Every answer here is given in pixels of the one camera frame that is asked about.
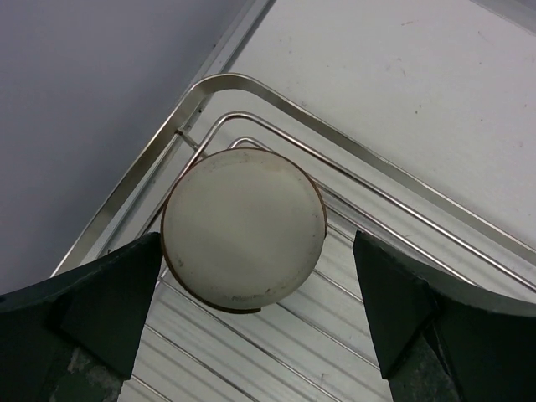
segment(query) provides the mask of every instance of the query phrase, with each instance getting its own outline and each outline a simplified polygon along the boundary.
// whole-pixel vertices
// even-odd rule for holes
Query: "gray surface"
[[[0,2],[0,293],[50,275],[244,3]]]

